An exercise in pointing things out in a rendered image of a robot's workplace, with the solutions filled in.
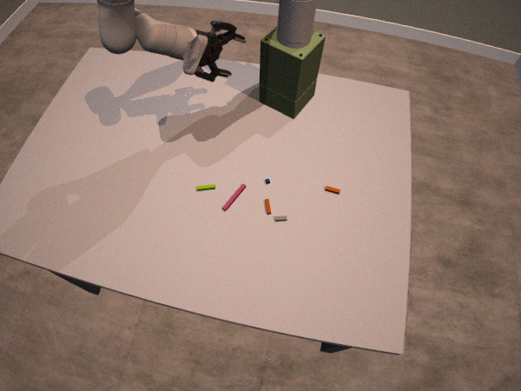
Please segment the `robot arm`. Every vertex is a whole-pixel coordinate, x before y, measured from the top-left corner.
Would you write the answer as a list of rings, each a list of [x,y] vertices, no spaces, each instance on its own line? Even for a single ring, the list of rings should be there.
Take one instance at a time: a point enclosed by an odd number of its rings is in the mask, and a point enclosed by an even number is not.
[[[183,60],[183,71],[193,75],[208,38],[194,29],[157,21],[135,8],[135,0],[97,0],[102,45],[114,54],[128,52],[136,39],[148,52]],[[277,39],[288,48],[311,42],[317,0],[280,0]],[[136,22],[136,24],[135,24]]]

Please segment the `pink long rod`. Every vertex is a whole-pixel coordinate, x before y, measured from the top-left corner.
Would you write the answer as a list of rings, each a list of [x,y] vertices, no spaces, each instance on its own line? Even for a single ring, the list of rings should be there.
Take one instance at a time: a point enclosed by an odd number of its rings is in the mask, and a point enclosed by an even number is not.
[[[241,192],[246,188],[245,184],[242,184],[238,190],[234,193],[234,195],[228,200],[228,202],[222,208],[224,211],[227,211],[228,208],[232,205],[232,203],[236,200],[236,198],[241,194]]]

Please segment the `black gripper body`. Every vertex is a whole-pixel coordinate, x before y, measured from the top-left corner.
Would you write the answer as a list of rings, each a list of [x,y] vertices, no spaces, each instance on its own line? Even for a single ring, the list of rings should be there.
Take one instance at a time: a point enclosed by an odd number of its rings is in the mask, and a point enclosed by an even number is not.
[[[195,29],[194,29],[195,30]],[[208,59],[207,59],[207,56],[208,55],[211,55],[213,58],[214,58],[214,61],[218,60],[219,59],[219,56],[220,56],[220,53],[222,51],[222,46],[218,49],[218,50],[212,50],[211,49],[211,45],[214,44],[214,43],[217,43],[219,42],[219,38],[216,34],[210,34],[210,32],[203,32],[203,31],[200,31],[200,30],[195,30],[196,31],[196,34],[199,35],[203,35],[203,36],[206,36],[208,37],[208,44],[207,44],[207,47],[206,49],[204,50],[203,54],[202,54],[202,57],[201,57],[201,60],[199,62],[199,65],[200,66],[206,66],[209,63]]]

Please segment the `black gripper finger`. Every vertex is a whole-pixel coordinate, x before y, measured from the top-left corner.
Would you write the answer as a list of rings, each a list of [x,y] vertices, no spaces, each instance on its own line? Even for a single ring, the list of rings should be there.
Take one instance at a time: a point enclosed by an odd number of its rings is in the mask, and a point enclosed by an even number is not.
[[[212,21],[211,22],[212,29],[210,31],[210,34],[215,34],[217,31],[221,30],[228,30],[227,32],[223,34],[217,35],[219,38],[219,42],[214,43],[211,45],[212,50],[217,50],[221,46],[227,44],[231,40],[235,40],[238,42],[246,43],[245,37],[239,34],[235,34],[237,28],[233,26],[231,23],[224,23],[224,22],[218,22],[218,21]]]
[[[207,59],[209,61],[209,65],[208,67],[211,69],[211,72],[210,74],[208,74],[207,72],[204,72],[204,70],[201,68],[202,66],[200,66],[198,64],[197,66],[197,69],[195,71],[195,75],[202,78],[202,79],[205,79],[205,80],[208,80],[210,82],[214,82],[215,78],[217,76],[224,76],[224,77],[228,77],[228,76],[231,76],[232,73],[228,70],[223,70],[223,69],[218,69],[213,57],[211,55],[208,55],[207,56]]]

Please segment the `lime green rod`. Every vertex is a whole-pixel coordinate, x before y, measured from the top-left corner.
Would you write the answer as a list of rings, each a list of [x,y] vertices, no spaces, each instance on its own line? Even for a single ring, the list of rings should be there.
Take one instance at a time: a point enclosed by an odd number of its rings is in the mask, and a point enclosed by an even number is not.
[[[197,191],[215,189],[215,184],[196,186]]]

